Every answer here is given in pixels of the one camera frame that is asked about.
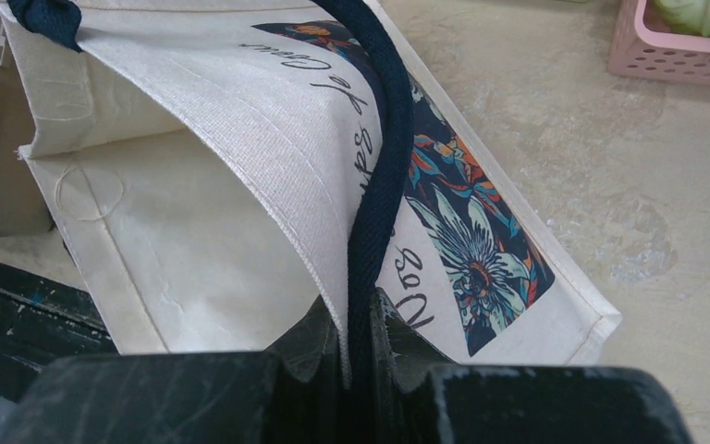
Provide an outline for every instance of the white canvas bag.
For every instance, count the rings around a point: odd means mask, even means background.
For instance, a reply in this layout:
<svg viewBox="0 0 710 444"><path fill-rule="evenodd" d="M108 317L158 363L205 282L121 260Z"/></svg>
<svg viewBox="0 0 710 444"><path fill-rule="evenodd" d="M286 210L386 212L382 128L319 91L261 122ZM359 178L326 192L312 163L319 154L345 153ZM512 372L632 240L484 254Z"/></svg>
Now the white canvas bag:
<svg viewBox="0 0 710 444"><path fill-rule="evenodd" d="M75 3L83 54L0 13L37 128L20 153L119 350L260 350L318 294L344 346L384 100L357 42L304 0ZM378 287L458 362L593 363L619 313L367 3L415 101Z"/></svg>

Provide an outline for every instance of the white fabric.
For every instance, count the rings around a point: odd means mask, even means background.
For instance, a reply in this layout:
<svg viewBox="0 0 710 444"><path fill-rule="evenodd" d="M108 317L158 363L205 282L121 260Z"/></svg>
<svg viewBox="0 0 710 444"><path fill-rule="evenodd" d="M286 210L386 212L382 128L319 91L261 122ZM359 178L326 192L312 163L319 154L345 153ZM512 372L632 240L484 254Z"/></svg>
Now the white fabric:
<svg viewBox="0 0 710 444"><path fill-rule="evenodd" d="M331 18L298 0L78 3L83 55L0 12L37 124L21 152L119 350L259 350L320 293L346 362L347 238L367 179L353 165L360 155L373 167L382 143L374 96L344 58L251 27ZM461 362L593 362L618 312L369 3L557 276L470 356L443 264L404 203L378 285L396 303L406 297L392 267L409 246L427 264L420 290L435 317L418 331L440 351ZM353 143L359 128L371 153ZM399 311L412 316L413 303Z"/></svg>

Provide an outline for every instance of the passion flower print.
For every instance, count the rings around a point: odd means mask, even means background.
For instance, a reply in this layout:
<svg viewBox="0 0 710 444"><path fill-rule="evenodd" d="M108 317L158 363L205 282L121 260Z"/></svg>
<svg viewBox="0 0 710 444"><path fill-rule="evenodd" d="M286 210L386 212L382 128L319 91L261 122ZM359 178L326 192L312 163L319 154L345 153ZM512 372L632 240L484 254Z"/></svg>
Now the passion flower print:
<svg viewBox="0 0 710 444"><path fill-rule="evenodd" d="M341 24L265 23L255 28L346 59L372 87L385 123L382 83L368 54ZM410 86L415 141L404 196L439 250L473 356L532 307L555 277L469 147L411 75Z"/></svg>
<svg viewBox="0 0 710 444"><path fill-rule="evenodd" d="M497 248L485 208L475 197L465 220L435 185L436 209L407 197L445 266L459 304L470 356L507 328L527 308L520 296L527 266L513 253Z"/></svg>

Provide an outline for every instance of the flower illustration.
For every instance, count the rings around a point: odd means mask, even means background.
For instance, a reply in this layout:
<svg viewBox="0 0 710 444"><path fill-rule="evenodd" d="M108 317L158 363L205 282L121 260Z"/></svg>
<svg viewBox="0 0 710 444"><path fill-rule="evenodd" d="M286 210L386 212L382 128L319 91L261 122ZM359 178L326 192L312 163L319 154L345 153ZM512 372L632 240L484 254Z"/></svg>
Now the flower illustration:
<svg viewBox="0 0 710 444"><path fill-rule="evenodd" d="M294 26L291 29L294 29L297 32L300 32L301 34L310 34L310 35L330 35L330 31L320 27L320 26L314 26L314 25L298 25Z"/></svg>
<svg viewBox="0 0 710 444"><path fill-rule="evenodd" d="M455 165L462 181L451 182L440 170L439 166L423 151L434 150L449 165ZM457 195L469 199L475 195L484 205L485 210L494 215L510 229L510 236L519 234L518 220L511 215L505 215L496 204L501 200L494 185L491 184L483 170L477 164L464 142L453 134L448 143L437 142L425 134L415 135L415 148L410 160L410 183L417 187L422 173L432 176L442 176L440 181Z"/></svg>
<svg viewBox="0 0 710 444"><path fill-rule="evenodd" d="M437 211L407 197L439 251L459 303L470 356L507 328L527 308L516 288L529 279L526 264L497 249L480 200L467 202L470 223L434 185Z"/></svg>

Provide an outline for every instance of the pink plastic basket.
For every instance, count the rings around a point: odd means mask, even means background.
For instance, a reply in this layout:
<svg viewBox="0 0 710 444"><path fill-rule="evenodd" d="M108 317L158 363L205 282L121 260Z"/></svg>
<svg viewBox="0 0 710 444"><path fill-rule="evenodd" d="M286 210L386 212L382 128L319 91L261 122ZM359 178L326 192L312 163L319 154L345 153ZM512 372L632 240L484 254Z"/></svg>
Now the pink plastic basket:
<svg viewBox="0 0 710 444"><path fill-rule="evenodd" d="M608 70L710 85L710 38L671 33L647 0L623 0Z"/></svg>

